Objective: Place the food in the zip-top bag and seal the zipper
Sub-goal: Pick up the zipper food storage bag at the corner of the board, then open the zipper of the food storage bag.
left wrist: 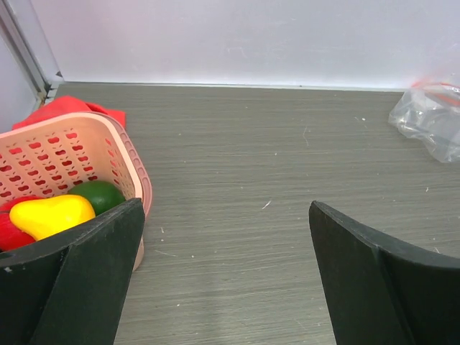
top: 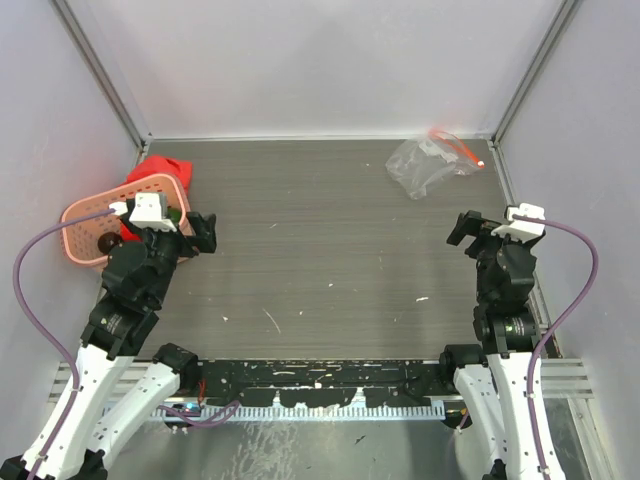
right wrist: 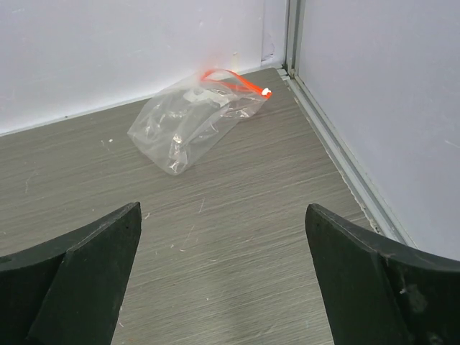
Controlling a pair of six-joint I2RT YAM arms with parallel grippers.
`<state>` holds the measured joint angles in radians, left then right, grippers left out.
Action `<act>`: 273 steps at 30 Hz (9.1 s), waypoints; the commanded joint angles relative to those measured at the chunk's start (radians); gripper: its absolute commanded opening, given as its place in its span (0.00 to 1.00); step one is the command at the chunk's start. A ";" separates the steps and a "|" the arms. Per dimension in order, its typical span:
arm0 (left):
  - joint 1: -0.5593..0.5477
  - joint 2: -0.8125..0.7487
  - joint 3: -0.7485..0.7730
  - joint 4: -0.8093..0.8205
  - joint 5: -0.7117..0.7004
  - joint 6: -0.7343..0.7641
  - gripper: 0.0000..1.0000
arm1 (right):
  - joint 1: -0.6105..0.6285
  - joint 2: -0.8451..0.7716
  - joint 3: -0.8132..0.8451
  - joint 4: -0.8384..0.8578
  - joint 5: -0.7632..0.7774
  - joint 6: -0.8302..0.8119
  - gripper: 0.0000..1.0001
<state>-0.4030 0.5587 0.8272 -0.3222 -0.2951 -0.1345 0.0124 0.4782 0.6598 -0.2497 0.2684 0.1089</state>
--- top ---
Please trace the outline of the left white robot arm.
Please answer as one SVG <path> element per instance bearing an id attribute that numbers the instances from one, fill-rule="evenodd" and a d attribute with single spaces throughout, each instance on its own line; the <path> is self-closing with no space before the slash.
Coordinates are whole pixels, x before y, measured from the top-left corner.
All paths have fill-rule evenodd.
<path id="1" fill-rule="evenodd" d="M 104 479 L 138 427 L 174 393 L 188 396 L 201 381 L 196 354 L 168 343 L 141 381 L 108 415 L 103 408 L 159 320 L 179 259 L 212 254 L 216 217 L 186 215 L 193 232 L 141 228 L 120 217 L 139 236 L 109 250 L 102 272 L 104 296 L 90 312 L 78 353 L 54 412 L 32 446 L 1 467 L 4 479 Z"/>

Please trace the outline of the clear zip top bag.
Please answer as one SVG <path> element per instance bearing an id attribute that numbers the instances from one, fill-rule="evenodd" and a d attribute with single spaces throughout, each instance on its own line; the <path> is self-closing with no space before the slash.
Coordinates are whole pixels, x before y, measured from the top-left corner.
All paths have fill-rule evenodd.
<path id="1" fill-rule="evenodd" d="M 385 167 L 412 200 L 426 197 L 455 176 L 469 176 L 485 167 L 458 136 L 440 129 L 404 141 L 391 154 Z"/>

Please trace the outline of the pink plastic basket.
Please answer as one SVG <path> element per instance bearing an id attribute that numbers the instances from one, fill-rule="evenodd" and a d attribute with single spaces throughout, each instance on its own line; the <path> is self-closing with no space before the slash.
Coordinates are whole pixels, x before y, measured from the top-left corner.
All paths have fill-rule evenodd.
<path id="1" fill-rule="evenodd" d="M 166 173 L 153 174 L 76 201 L 64 211 L 61 221 L 66 222 L 106 210 L 114 202 L 133 199 L 137 193 L 164 193 L 168 206 L 181 211 L 179 227 L 182 233 L 193 233 L 186 218 L 186 213 L 191 210 L 186 190 L 177 177 Z M 99 250 L 98 240 L 108 232 L 120 233 L 120 227 L 119 219 L 110 215 L 63 228 L 61 242 L 67 258 L 78 266 L 100 273 L 107 265 L 108 257 Z"/>

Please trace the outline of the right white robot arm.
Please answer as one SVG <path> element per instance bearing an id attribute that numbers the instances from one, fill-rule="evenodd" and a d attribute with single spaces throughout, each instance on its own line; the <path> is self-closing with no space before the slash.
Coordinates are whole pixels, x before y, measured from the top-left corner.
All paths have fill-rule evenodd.
<path id="1" fill-rule="evenodd" d="M 529 294 L 535 284 L 532 247 L 544 236 L 541 207 L 510 206 L 504 222 L 476 211 L 458 216 L 447 238 L 465 237 L 465 253 L 476 263 L 475 344 L 448 345 L 438 379 L 460 394 L 469 437 L 456 447 L 471 463 L 468 479 L 562 479 L 544 406 L 541 361 Z"/>

